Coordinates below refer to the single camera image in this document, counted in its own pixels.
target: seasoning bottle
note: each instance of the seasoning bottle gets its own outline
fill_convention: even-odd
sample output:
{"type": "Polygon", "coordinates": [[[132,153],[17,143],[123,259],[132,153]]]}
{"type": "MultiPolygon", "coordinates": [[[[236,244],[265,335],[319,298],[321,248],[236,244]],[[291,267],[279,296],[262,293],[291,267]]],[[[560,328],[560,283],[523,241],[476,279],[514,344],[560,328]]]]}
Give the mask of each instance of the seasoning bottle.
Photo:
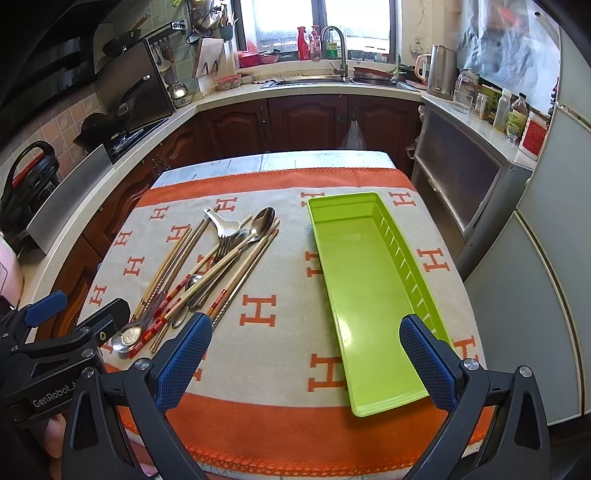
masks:
{"type": "Polygon", "coordinates": [[[507,117],[507,138],[513,142],[517,142],[523,130],[525,129],[525,122],[527,122],[527,116],[529,110],[527,103],[525,103],[526,96],[523,93],[519,93],[519,98],[511,105],[509,110],[509,117],[507,117]]]}
{"type": "Polygon", "coordinates": [[[499,105],[496,107],[495,121],[492,128],[499,132],[505,131],[507,124],[507,117],[509,116],[509,109],[511,108],[511,91],[508,88],[503,88],[503,95],[499,98],[499,105]]]}
{"type": "Polygon", "coordinates": [[[310,47],[304,38],[304,33],[306,33],[305,27],[297,27],[298,35],[297,35],[297,52],[298,57],[300,60],[309,60],[310,59],[310,47]]]}
{"type": "Polygon", "coordinates": [[[320,36],[318,35],[316,26],[314,26],[312,28],[312,33],[310,34],[310,60],[320,61],[321,57],[322,50],[320,47],[320,36]]]}

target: faucet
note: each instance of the faucet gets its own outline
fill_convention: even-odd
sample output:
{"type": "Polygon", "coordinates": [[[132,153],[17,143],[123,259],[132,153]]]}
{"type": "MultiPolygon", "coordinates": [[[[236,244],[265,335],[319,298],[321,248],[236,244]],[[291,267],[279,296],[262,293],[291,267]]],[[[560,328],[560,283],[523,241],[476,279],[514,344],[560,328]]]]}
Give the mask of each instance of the faucet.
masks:
{"type": "Polygon", "coordinates": [[[340,75],[341,78],[345,79],[347,78],[347,48],[345,47],[345,36],[340,28],[328,25],[322,29],[322,32],[320,32],[320,41],[324,41],[329,30],[337,32],[340,38],[340,68],[335,69],[335,66],[333,65],[333,71],[335,75],[340,75]]]}

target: orange stripe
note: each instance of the orange stripe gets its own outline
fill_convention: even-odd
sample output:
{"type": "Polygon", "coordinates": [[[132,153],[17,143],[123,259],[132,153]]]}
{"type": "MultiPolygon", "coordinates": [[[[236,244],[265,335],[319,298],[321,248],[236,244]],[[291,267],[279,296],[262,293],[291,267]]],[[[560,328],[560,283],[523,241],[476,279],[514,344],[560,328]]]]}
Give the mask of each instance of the orange stripe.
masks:
{"type": "Polygon", "coordinates": [[[415,191],[406,175],[395,168],[299,168],[214,177],[151,189],[139,200],[137,206],[145,207],[226,193],[294,187],[392,187],[415,191]]]}
{"type": "MultiPolygon", "coordinates": [[[[471,443],[484,438],[493,411],[482,413],[471,443]]],[[[120,412],[137,433],[129,410],[120,412]]],[[[354,476],[412,465],[446,413],[429,398],[360,418],[350,407],[276,407],[186,394],[166,416],[199,462],[266,475],[354,476]]]]}

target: refrigerator door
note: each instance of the refrigerator door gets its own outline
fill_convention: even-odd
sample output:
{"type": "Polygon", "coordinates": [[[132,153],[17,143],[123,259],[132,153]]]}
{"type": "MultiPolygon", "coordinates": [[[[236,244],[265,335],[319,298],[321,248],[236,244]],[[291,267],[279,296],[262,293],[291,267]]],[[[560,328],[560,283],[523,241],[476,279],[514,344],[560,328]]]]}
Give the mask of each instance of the refrigerator door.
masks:
{"type": "Polygon", "coordinates": [[[556,107],[539,165],[517,206],[566,298],[580,342],[583,385],[587,387],[585,413],[591,411],[587,395],[591,382],[590,154],[591,130],[556,107]]]}
{"type": "Polygon", "coordinates": [[[528,365],[549,424],[581,413],[579,366],[561,295],[535,240],[514,212],[466,280],[491,370],[528,365]]]}

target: blue gripper pad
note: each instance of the blue gripper pad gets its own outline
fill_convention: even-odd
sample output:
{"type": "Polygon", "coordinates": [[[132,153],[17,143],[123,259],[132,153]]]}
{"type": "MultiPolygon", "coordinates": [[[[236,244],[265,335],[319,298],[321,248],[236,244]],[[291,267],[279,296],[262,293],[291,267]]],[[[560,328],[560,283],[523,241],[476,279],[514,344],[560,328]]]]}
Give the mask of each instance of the blue gripper pad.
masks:
{"type": "Polygon", "coordinates": [[[68,300],[66,296],[60,290],[48,295],[27,309],[24,320],[25,325],[28,327],[38,327],[46,320],[65,309],[67,303],[68,300]]]}
{"type": "Polygon", "coordinates": [[[455,379],[423,332],[408,317],[400,324],[400,343],[435,406],[451,412],[457,405],[455,379]]]}
{"type": "Polygon", "coordinates": [[[178,405],[212,340],[212,321],[203,313],[195,315],[201,315],[201,318],[177,345],[158,377],[154,402],[162,414],[178,405]]]}

